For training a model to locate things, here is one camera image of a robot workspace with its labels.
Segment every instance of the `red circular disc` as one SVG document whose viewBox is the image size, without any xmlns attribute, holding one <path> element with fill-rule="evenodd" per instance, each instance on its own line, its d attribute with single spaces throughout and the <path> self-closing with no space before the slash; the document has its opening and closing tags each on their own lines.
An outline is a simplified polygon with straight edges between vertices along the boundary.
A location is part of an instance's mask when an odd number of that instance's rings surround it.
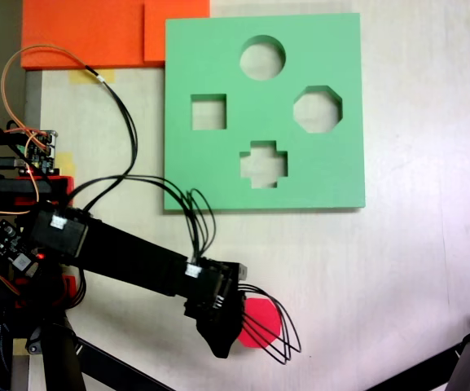
<svg viewBox="0 0 470 391">
<path fill-rule="evenodd" d="M 245 313 L 248 316 L 244 317 L 244 329 L 238 339 L 246 348 L 265 348 L 273 343 L 276 336 L 280 335 L 282 323 L 280 322 L 279 313 L 271 300 L 247 299 L 245 301 Z"/>
</svg>

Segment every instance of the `orange foam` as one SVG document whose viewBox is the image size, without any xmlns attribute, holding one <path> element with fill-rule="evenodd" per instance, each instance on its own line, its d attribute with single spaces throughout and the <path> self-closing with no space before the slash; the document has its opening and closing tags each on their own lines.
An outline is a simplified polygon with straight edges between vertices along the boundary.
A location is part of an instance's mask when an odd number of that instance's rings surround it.
<svg viewBox="0 0 470 391">
<path fill-rule="evenodd" d="M 93 68 L 163 66 L 165 20 L 208 16 L 209 0 L 23 0 L 21 44 L 62 46 Z M 81 67 L 44 49 L 23 53 L 21 65 Z"/>
<path fill-rule="evenodd" d="M 209 18 L 209 0 L 146 0 L 144 62 L 147 66 L 164 66 L 166 20 L 185 18 Z"/>
</svg>

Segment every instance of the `circular hole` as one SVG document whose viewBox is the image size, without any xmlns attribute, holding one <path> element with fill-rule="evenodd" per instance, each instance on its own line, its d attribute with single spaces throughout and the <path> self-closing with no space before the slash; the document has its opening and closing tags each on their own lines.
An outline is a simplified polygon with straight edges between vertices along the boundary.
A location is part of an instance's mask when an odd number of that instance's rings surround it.
<svg viewBox="0 0 470 391">
<path fill-rule="evenodd" d="M 278 76 L 285 65 L 285 50 L 278 40 L 267 35 L 251 38 L 244 45 L 240 67 L 255 80 L 269 80 Z"/>
</svg>

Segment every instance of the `white table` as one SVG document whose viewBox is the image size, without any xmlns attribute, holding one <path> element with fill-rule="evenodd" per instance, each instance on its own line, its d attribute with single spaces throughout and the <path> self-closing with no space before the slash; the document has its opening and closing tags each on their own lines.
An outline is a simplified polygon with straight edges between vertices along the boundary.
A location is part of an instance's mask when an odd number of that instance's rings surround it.
<svg viewBox="0 0 470 391">
<path fill-rule="evenodd" d="M 212 0 L 212 16 L 362 14 L 367 207 L 219 213 L 209 252 L 243 262 L 248 281 L 290 309 L 304 353 L 282 367 L 237 343 L 216 359 L 182 315 L 182 298 L 91 273 L 69 318 L 80 337 L 176 390 L 366 389 L 470 327 L 470 1 L 250 2 Z M 135 172 L 163 174 L 164 72 L 118 70 L 112 87 L 138 126 Z M 60 151 L 73 152 L 78 183 L 127 166 L 125 126 L 97 86 L 44 72 L 41 115 L 43 129 L 59 131 Z M 189 253 L 183 217 L 164 215 L 161 200 L 155 188 L 124 183 L 94 214 Z M 31 390 L 44 388 L 41 366 L 33 358 Z"/>
</svg>

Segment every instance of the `yellow tape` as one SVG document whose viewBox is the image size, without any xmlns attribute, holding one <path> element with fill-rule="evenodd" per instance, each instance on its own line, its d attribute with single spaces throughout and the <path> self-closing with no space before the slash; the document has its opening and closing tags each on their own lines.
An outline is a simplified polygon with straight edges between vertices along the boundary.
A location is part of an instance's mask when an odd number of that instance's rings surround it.
<svg viewBox="0 0 470 391">
<path fill-rule="evenodd" d="M 26 349 L 26 339 L 14 339 L 14 355 L 15 356 L 28 356 L 29 352 Z"/>
<path fill-rule="evenodd" d="M 71 152 L 57 152 L 55 154 L 55 165 L 59 167 L 61 175 L 75 178 L 76 167 L 73 164 Z"/>
<path fill-rule="evenodd" d="M 115 82 L 115 69 L 95 69 L 99 75 L 104 77 L 104 80 L 108 84 L 114 83 Z M 89 73 L 88 71 L 85 70 L 72 70 L 68 71 L 68 79 L 70 81 L 70 84 L 91 84 L 91 83 L 96 83 L 99 84 L 100 81 L 98 81 L 94 75 Z"/>
</svg>

